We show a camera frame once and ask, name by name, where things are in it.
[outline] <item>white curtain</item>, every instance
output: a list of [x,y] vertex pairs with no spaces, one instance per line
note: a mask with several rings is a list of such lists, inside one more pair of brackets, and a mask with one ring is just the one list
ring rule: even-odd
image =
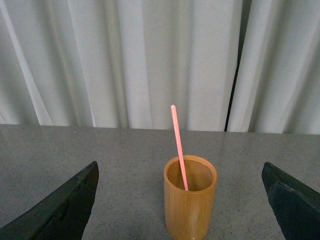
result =
[[319,42],[318,0],[0,0],[0,123],[320,133]]
[[320,134],[320,1],[253,0],[231,132]]

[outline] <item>gray countertop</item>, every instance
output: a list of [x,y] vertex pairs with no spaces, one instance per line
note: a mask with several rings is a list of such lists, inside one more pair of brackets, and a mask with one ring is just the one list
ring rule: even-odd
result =
[[[320,135],[182,131],[185,154],[219,173],[206,239],[284,239],[261,179],[266,161],[320,191]],[[92,161],[99,183],[84,240],[169,240],[163,169],[173,130],[0,125],[0,227]]]

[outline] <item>cup rim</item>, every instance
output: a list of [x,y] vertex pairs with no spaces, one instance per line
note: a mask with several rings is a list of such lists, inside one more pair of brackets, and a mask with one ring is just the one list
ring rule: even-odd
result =
[[178,191],[181,191],[181,192],[185,192],[185,193],[189,193],[189,194],[198,194],[198,193],[203,193],[205,191],[209,191],[211,188],[213,188],[215,185],[217,185],[217,182],[218,182],[218,171],[216,169],[216,167],[207,159],[205,159],[204,157],[201,157],[201,156],[197,156],[197,155],[192,155],[192,154],[187,154],[187,155],[183,155],[183,158],[185,160],[191,160],[191,161],[196,161],[196,162],[199,162],[205,166],[207,166],[210,170],[211,170],[211,173],[212,173],[212,178],[213,178],[213,181],[212,181],[212,184],[210,186],[208,186],[206,189],[203,189],[203,190],[200,190],[200,191],[186,191],[184,189],[181,189],[177,186],[175,186],[169,179],[168,179],[168,175],[167,175],[167,172],[169,170],[169,167],[175,163],[175,162],[178,162],[179,161],[179,157],[178,156],[175,156],[174,158],[170,159],[165,167],[164,167],[164,171],[163,171],[163,175],[164,175],[164,178],[165,178],[165,181],[168,182],[168,184],[170,186],[172,186],[175,190],[178,190]]

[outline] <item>bamboo cup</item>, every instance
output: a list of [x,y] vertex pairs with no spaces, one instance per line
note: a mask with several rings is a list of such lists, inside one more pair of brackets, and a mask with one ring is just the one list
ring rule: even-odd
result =
[[201,240],[209,229],[218,172],[202,157],[183,158],[189,191],[184,190],[177,156],[164,167],[165,225],[175,240]]

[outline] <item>straw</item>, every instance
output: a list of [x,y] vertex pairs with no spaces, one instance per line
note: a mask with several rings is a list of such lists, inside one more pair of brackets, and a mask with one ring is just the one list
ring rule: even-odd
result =
[[185,169],[184,155],[182,152],[178,115],[177,115],[177,109],[175,105],[171,105],[171,115],[172,115],[173,129],[175,134],[176,147],[178,149],[178,156],[180,161],[180,168],[182,173],[184,190],[188,191],[187,175],[186,175],[186,169]]

